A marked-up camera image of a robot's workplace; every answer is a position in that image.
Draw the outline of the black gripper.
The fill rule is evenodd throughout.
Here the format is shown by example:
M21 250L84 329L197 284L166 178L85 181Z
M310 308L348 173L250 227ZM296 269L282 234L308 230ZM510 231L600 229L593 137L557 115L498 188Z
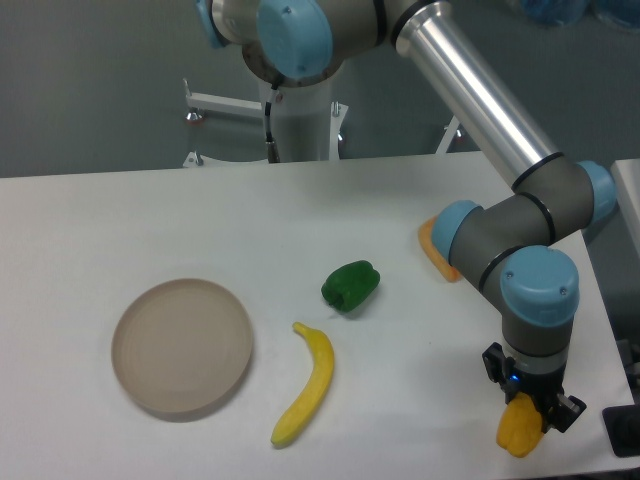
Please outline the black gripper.
M566 353L547 357L505 355L502 345L494 342L483 352L482 360L489 380L504 393L506 404L523 393L539 406L543 433L565 433L586 410L581 399L564 395Z

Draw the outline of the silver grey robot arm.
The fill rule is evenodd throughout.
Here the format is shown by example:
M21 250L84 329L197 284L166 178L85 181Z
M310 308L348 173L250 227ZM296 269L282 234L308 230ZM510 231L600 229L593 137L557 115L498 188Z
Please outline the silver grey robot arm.
M342 63L389 43L410 59L512 190L491 208L446 207L430 240L501 314L503 342L483 355L507 403L527 395L543 430L567 430L585 404L564 392L579 304L575 264L554 244L608 215L616 187L600 165L565 158L457 28L446 1L199 1L215 48L241 47L268 87L262 107L272 163L325 160L326 110L295 90L329 80Z

